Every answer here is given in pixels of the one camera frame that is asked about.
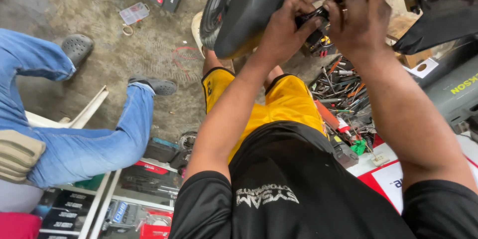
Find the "motorcycle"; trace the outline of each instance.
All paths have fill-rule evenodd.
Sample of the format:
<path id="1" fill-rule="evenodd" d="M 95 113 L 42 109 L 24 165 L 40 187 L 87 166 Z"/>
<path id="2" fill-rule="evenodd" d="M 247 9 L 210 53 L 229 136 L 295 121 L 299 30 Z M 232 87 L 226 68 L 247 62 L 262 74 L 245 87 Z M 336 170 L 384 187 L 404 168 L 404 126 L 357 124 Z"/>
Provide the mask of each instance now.
<path id="1" fill-rule="evenodd" d="M 284 0 L 207 0 L 200 25 L 204 46 L 219 59 L 252 51 L 271 15 Z M 393 46 L 412 55 L 478 33 L 478 0 L 404 0 L 407 10 L 423 15 Z"/>

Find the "man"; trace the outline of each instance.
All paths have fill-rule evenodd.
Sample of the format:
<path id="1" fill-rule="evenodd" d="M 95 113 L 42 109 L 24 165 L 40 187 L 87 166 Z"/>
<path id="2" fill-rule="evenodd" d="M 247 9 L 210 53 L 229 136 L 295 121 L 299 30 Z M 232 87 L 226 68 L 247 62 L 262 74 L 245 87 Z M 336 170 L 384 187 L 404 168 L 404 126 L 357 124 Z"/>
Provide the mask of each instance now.
<path id="1" fill-rule="evenodd" d="M 345 0 L 345 13 L 331 1 L 324 7 L 331 39 L 367 85 L 378 131 L 401 162 L 402 216 L 326 153 L 331 145 L 319 116 L 310 120 L 305 85 L 277 67 L 316 28 L 294 24 L 313 1 L 285 0 L 227 87 L 216 82 L 219 69 L 206 74 L 208 102 L 225 90 L 207 104 L 169 238 L 478 238 L 475 181 L 450 127 L 384 42 L 385 0 Z M 208 66 L 213 55 L 205 52 Z M 269 91 L 259 109 L 263 83 Z"/>
<path id="2" fill-rule="evenodd" d="M 173 82 L 131 77 L 114 131 L 28 124 L 16 76 L 69 79 L 92 49 L 92 40 L 84 35 L 70 35 L 60 48 L 0 29 L 0 212 L 29 212 L 42 195 L 39 188 L 89 179 L 133 165 L 143 156 L 152 124 L 152 98 L 173 94 Z M 22 155 L 32 151 L 36 154 Z"/>

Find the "wheel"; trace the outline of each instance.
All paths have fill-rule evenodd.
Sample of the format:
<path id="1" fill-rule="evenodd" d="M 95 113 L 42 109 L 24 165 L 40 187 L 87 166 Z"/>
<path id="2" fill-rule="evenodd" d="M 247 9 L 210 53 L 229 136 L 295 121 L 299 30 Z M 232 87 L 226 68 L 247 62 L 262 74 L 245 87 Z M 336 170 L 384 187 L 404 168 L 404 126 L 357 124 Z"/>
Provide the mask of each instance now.
<path id="1" fill-rule="evenodd" d="M 227 13 L 230 0 L 207 0 L 199 27 L 201 42 L 209 50 L 214 50 L 214 43 L 222 25 L 222 18 Z"/>

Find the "dirty floor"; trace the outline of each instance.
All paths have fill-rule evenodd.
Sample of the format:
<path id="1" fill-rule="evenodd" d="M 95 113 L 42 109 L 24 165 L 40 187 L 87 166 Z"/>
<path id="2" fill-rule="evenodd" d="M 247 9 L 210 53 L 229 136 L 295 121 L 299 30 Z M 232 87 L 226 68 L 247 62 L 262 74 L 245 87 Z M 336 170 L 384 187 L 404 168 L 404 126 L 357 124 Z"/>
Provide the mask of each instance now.
<path id="1" fill-rule="evenodd" d="M 138 2 L 149 5 L 150 16 L 132 25 L 134 35 L 123 35 L 119 11 Z M 176 94 L 155 98 L 152 135 L 175 142 L 181 133 L 197 130 L 205 116 L 202 58 L 197 50 L 179 49 L 187 59 L 173 59 L 172 52 L 196 47 L 191 20 L 205 4 L 206 0 L 180 0 L 176 13 L 170 13 L 148 0 L 0 0 L 1 28 L 57 44 L 74 33 L 95 42 L 88 61 L 69 81 L 19 77 L 25 109 L 51 120 L 75 118 L 107 85 L 110 94 L 85 127 L 113 129 L 126 100 L 128 77 L 143 74 L 178 84 Z M 309 83 L 332 58 L 304 58 L 298 53 L 283 68 Z"/>

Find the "tool pile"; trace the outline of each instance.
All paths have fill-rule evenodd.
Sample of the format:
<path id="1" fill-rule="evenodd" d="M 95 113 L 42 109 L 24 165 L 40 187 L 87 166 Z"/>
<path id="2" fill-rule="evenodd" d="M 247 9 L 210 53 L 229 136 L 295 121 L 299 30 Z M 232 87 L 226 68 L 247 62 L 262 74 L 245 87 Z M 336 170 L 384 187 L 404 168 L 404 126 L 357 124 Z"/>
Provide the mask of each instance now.
<path id="1" fill-rule="evenodd" d="M 365 84 L 352 63 L 343 55 L 338 56 L 309 87 L 317 99 L 336 116 L 354 114 L 368 104 Z"/>

